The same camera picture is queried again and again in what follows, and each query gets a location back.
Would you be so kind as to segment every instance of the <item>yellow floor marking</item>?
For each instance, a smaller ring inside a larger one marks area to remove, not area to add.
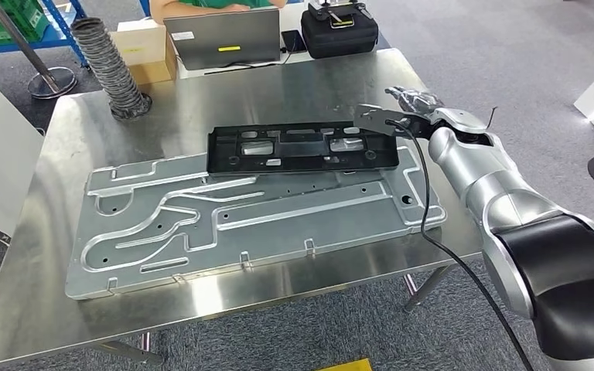
[[[327,367],[320,371],[372,371],[372,367],[370,367],[370,360],[366,358],[334,367]]]

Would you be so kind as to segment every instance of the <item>power cord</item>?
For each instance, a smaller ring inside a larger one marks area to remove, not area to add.
[[[425,229],[425,223],[427,221],[427,215],[429,214],[429,203],[430,203],[431,195],[430,195],[430,191],[429,191],[429,187],[430,187],[429,172],[427,169],[427,162],[425,161],[425,155],[422,153],[422,147],[420,146],[420,143],[418,143],[418,140],[415,138],[413,133],[411,133],[411,131],[406,126],[404,126],[401,122],[393,121],[393,120],[390,120],[390,124],[393,124],[394,126],[397,126],[398,128],[400,128],[413,141],[413,143],[415,144],[415,148],[418,150],[418,156],[420,157],[420,163],[422,163],[422,171],[425,173],[425,211],[422,214],[422,221],[420,222],[420,230],[422,232],[422,236],[429,243],[438,247],[444,253],[448,254],[461,268],[463,268],[464,271],[466,271],[466,273],[470,276],[470,278],[473,279],[473,281],[475,282],[475,284],[477,285],[479,290],[482,292],[483,296],[488,301],[488,304],[495,312],[497,319],[500,320],[502,327],[504,327],[504,331],[506,331],[507,335],[509,335],[509,339],[514,344],[514,348],[516,349],[518,356],[521,358],[524,368],[527,371],[534,371],[534,367],[531,366],[531,363],[529,362],[529,359],[527,358],[527,354],[525,354],[520,341],[518,341],[518,338],[516,337],[516,334],[514,333],[514,330],[509,325],[509,322],[507,322],[507,319],[504,317],[504,314],[500,310],[500,307],[497,306],[497,303],[495,302],[493,297],[490,296],[490,293],[486,289],[486,286],[484,286],[482,284],[482,282],[477,277],[475,272],[473,272],[473,270],[470,269],[470,267],[468,267],[468,264],[466,264],[463,260],[461,260],[461,258],[458,255],[454,254],[444,244],[438,242],[437,240],[434,240],[431,236],[429,236],[427,230]]]

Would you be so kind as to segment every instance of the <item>blue shelf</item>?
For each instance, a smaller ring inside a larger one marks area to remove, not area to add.
[[[67,7],[68,11],[64,12],[61,12],[60,9],[57,9],[53,5],[52,0],[42,0],[42,3],[45,5],[46,8],[44,15],[48,18],[50,25],[46,27],[42,40],[29,43],[29,45],[33,49],[70,46],[77,54],[81,62],[81,65],[87,66],[87,62],[85,61],[83,54],[80,53],[78,46],[76,45],[69,33],[69,25],[72,24],[74,19],[85,17],[85,13],[81,8],[80,4],[78,3],[78,0],[70,0],[72,6]],[[62,17],[64,24],[59,24],[59,22],[56,20],[57,17]],[[0,53],[15,52],[18,50],[19,47],[14,43],[0,45]]]

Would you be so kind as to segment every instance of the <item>hand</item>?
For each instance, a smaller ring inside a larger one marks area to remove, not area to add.
[[[225,12],[246,12],[250,8],[246,5],[231,4],[222,8]]]

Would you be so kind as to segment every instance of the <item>black case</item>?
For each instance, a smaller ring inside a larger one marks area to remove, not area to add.
[[[302,13],[302,35],[312,58],[368,53],[379,39],[379,26],[360,12],[352,14],[354,26],[333,29],[330,20],[318,21],[307,10]]]

